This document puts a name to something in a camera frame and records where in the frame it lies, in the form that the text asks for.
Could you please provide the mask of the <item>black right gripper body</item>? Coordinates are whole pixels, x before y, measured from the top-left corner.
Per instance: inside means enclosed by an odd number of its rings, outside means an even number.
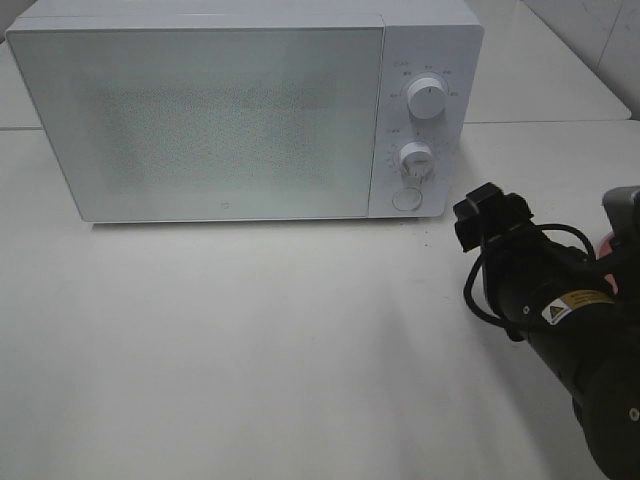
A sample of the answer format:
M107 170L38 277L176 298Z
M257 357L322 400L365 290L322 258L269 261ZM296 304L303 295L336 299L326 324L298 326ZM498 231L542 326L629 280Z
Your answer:
M533 214L526 200L505 194L488 182L467 193L453 206L454 230L464 252L485 245L521 225L530 225Z

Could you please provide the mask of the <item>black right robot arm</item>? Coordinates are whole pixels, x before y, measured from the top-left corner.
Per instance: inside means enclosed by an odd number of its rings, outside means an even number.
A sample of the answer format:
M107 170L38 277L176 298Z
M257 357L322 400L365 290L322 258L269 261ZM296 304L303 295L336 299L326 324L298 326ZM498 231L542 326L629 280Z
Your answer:
M553 241L523 197L487 183L454 208L469 310L527 342L569 392L591 456L611 479L639 475L639 190L607 191L609 252L584 234Z

